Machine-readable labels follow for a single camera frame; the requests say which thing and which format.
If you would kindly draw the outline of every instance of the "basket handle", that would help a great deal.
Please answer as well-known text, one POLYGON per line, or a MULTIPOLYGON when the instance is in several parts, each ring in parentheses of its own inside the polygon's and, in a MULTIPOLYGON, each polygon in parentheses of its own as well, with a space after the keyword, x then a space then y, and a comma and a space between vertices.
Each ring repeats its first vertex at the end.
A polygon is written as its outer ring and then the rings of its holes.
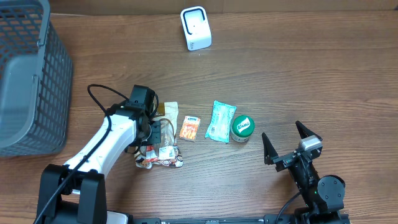
POLYGON ((47 30, 49 29, 50 25, 51 8, 48 0, 39 0, 39 2, 43 7, 43 17, 42 17, 42 26, 40 27, 39 40, 37 41, 37 46, 43 47, 47 39, 47 30))

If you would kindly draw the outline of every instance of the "snack bag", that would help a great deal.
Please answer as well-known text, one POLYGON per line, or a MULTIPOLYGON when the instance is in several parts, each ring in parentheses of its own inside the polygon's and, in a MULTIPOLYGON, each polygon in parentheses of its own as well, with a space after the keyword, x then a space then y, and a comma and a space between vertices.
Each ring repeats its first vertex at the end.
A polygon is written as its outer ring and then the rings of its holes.
POLYGON ((207 128, 205 138, 211 138, 215 141, 229 143, 229 130, 231 121, 236 111, 235 106, 214 101, 211 123, 207 128))
POLYGON ((197 138, 199 125, 200 125, 200 118, 185 116, 180 131, 180 138, 195 142, 197 138))

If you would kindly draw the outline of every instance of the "green lid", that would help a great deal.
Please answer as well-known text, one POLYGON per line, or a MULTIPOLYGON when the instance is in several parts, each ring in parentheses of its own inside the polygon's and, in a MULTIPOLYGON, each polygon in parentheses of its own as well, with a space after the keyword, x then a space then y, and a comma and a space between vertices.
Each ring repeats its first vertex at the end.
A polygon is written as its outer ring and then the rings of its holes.
POLYGON ((247 115, 238 116, 233 124, 232 131, 241 138, 249 137, 254 131, 254 121, 247 115))

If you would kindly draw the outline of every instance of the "teal snack package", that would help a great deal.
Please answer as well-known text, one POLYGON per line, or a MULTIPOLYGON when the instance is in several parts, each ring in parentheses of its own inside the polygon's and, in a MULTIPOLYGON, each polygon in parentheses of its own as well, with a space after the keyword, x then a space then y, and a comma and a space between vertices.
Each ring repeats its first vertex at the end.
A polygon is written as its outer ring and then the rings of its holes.
POLYGON ((229 130, 231 128, 231 121, 234 118, 235 111, 235 106, 220 103, 215 100, 211 122, 207 128, 205 138, 229 143, 229 130))

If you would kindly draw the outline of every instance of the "can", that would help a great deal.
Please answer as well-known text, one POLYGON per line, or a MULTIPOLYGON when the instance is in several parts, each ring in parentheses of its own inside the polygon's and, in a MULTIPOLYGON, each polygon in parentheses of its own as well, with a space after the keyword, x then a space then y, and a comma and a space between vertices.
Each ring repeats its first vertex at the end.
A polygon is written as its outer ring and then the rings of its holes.
POLYGON ((254 121, 247 115, 238 116, 231 127, 231 137, 237 142, 246 142, 254 131, 254 121))

